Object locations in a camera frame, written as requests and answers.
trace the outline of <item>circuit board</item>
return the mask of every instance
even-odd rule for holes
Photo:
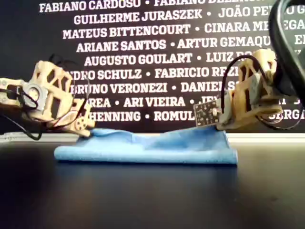
[[[210,126],[219,124],[219,112],[216,101],[204,104],[195,104],[196,126]]]

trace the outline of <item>black object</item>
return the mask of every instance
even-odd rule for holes
[[[285,11],[293,5],[304,5],[304,0],[277,0],[275,2],[269,15],[269,35],[277,55],[279,74],[284,75],[283,83],[277,82],[279,90],[288,95],[294,95],[295,92],[302,105],[305,106],[305,63],[302,63],[302,59],[297,57],[289,45],[282,26]]]
[[[58,144],[2,144],[0,228],[303,228],[305,145],[232,145],[238,167],[57,163]]]

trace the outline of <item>blue microfiber towel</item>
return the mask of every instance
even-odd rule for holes
[[[237,151],[230,148],[225,132],[214,127],[170,131],[142,136],[123,130],[93,129],[92,137],[74,146],[55,149],[65,161],[128,163],[237,164]]]

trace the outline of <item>black table surface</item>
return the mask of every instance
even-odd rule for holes
[[[58,145],[0,145],[1,229],[305,228],[305,144],[233,144],[237,167],[59,163]]]

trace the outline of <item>printed names on wall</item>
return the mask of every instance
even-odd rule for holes
[[[71,71],[71,92],[91,93],[97,127],[150,120],[174,130],[182,122],[195,126],[193,104],[216,98],[229,62],[271,47],[271,7],[266,0],[91,0],[41,3],[39,13],[71,20],[58,32],[82,60],[83,71]],[[291,7],[284,21],[297,53],[305,44],[304,15],[304,6]],[[228,90],[237,79],[236,64]],[[297,103],[284,119],[298,118]]]

